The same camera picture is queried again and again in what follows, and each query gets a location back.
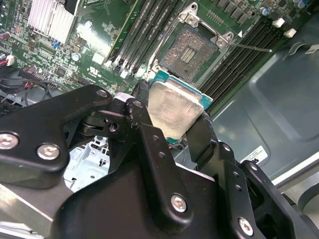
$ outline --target black memory slot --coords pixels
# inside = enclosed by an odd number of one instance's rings
[[[272,46],[275,46],[277,43],[279,42],[279,39],[273,39],[273,43],[272,43]],[[261,54],[258,55],[258,57],[256,58],[256,61],[260,61],[263,59],[263,57],[265,57],[267,55],[266,52],[262,52]],[[247,68],[247,70],[244,72],[245,73],[249,73],[249,71],[251,71],[253,69],[254,66],[249,66]],[[228,88],[226,88],[222,94],[223,95],[219,95],[219,96],[216,96],[216,100],[213,101],[213,104],[209,107],[209,111],[212,110],[216,105],[218,105],[224,98],[226,95],[228,95],[236,86],[237,86],[237,82],[232,82],[231,85],[229,85]]]
[[[136,57],[134,61],[134,70],[133,73],[135,74],[140,66],[144,63],[146,56],[148,55],[149,51],[151,50],[152,45],[154,44],[155,40],[158,36],[162,33],[164,28],[167,26],[170,18],[174,13],[174,9],[177,6],[179,0],[175,0],[169,3],[167,8],[164,8],[163,13],[161,13],[161,19],[157,23],[157,25],[153,28],[151,35],[149,36],[149,42],[147,43],[144,50],[141,52],[139,56]]]
[[[142,51],[141,46],[147,41],[148,36],[150,35],[152,28],[156,22],[160,19],[161,10],[168,4],[169,0],[160,0],[156,2],[156,5],[152,8],[152,14],[148,20],[142,26],[142,32],[139,34],[138,39],[134,41],[133,47],[130,49],[130,53],[126,55],[125,60],[128,61],[127,68],[129,69],[133,63],[136,55]]]
[[[282,32],[261,19],[240,42],[260,48],[273,48],[283,37]],[[200,90],[213,98],[212,110],[249,74],[268,53],[236,47],[213,72]]]
[[[118,56],[121,56],[121,59],[123,59],[123,57],[127,55],[129,50],[131,49],[132,44],[134,43],[135,39],[138,37],[139,32],[141,31],[141,26],[145,23],[145,21],[149,18],[150,14],[152,13],[152,9],[155,3],[156,1],[153,1],[153,0],[148,0],[144,3],[139,13],[139,16],[136,18],[133,26],[130,27],[129,34],[125,38],[115,59]]]
[[[269,47],[272,46],[273,44],[278,42],[278,38],[277,37],[266,37],[262,44],[260,44],[261,47]],[[237,81],[236,80],[242,80],[243,77],[249,73],[250,70],[253,69],[254,66],[254,62],[259,62],[263,56],[265,56],[267,53],[265,52],[258,52],[253,53],[250,52],[250,54],[247,55],[245,61],[247,61],[247,64],[245,64],[245,67],[243,65],[239,65],[237,72],[232,72],[231,74],[229,74],[229,76],[227,77],[227,81],[223,82],[223,88],[220,89],[219,91],[214,91],[213,94],[215,96],[215,98],[220,98],[220,96],[229,88],[232,88],[232,86],[236,86]]]
[[[253,39],[254,46],[263,46],[262,40],[265,40],[266,36],[269,33],[269,28],[263,28],[261,31],[259,31]],[[246,50],[245,48],[240,48],[237,55],[232,58],[232,61],[230,62],[230,64],[228,64],[226,68],[224,68],[222,73],[219,73],[214,78],[211,78],[212,84],[210,85],[210,91],[207,93],[213,95],[215,92],[219,90],[219,88],[224,86],[224,82],[227,81],[229,75],[231,75],[233,72],[240,71],[242,67],[247,66],[249,63],[247,62],[247,60],[251,56],[251,53],[258,54],[259,52],[253,50]]]
[[[253,29],[249,31],[247,36],[241,41],[243,45],[250,45],[251,41],[258,35],[260,35],[260,31],[264,30],[263,24],[259,21]],[[215,83],[216,79],[219,79],[219,76],[229,69],[233,60],[240,56],[240,54],[244,51],[244,48],[235,48],[232,53],[223,61],[222,65],[209,77],[209,80],[200,88],[201,91],[204,89],[212,88],[212,85]]]

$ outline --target white connector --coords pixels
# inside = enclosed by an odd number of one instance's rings
[[[284,33],[284,36],[287,38],[292,38],[296,33],[297,33],[297,31],[294,30],[293,28],[291,28],[290,30],[288,30]]]
[[[12,56],[12,55],[8,55],[7,57],[6,57],[6,59],[7,59],[7,66],[12,66],[13,64],[14,64],[14,62],[15,62],[15,58],[14,58],[14,56]]]
[[[283,20],[282,18],[278,18],[276,21],[273,21],[273,26],[276,28],[280,28],[282,27],[282,25],[284,25],[285,20]]]

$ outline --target green circuit board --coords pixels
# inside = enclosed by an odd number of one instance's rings
[[[132,60],[138,68],[132,77],[128,77],[121,75],[122,72],[116,70],[111,62],[115,60],[116,54],[125,41],[130,38],[130,30],[147,0],[86,0],[85,3],[92,2],[89,5],[90,11],[74,18],[67,41],[57,47],[56,40],[37,34],[30,26],[29,18],[33,1],[2,0],[0,1],[2,4],[0,32],[9,32],[11,37],[0,41],[0,52],[13,55],[16,58],[15,67],[25,69],[34,65],[37,67],[38,75],[65,84],[70,89],[86,84],[96,84],[111,94],[131,93],[139,80],[147,79],[149,59],[162,38],[171,29],[171,34],[156,53],[156,58],[160,61],[170,49],[185,23],[178,23],[173,29],[172,25],[180,12],[193,2],[198,4],[199,18],[220,34],[232,32],[233,42],[240,42],[260,19],[259,9],[262,6],[267,6],[270,12],[280,11],[296,29],[309,18],[310,14],[306,8],[296,9],[291,2],[282,3],[282,1],[285,0],[177,0],[167,22],[152,41],[145,38],[143,43],[134,42],[130,46],[129,55],[138,56]],[[232,10],[227,8],[230,4],[234,6]],[[202,85],[208,79],[206,76],[218,67],[233,48],[229,47],[221,59],[218,58],[221,52],[214,52],[199,67],[189,83],[196,87]],[[80,59],[78,57],[75,61],[72,56],[76,53],[77,57],[80,55]]]

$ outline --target cpu processor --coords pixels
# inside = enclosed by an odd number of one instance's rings
[[[212,98],[167,72],[159,71],[151,82],[148,111],[168,142],[180,139],[211,103]]]
[[[217,50],[215,44],[186,25],[159,64],[185,82],[191,83],[203,64]]]

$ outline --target sticker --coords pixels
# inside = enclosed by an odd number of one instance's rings
[[[319,44],[316,44],[316,45],[312,45],[310,47],[310,49],[308,51],[306,51],[305,54],[313,54],[315,53],[315,51],[317,51],[319,49]]]
[[[253,161],[254,163],[258,164],[261,161],[265,160],[268,157],[268,154],[264,150],[263,146],[259,146],[254,151],[252,151],[247,157],[240,161],[242,163],[245,160]]]

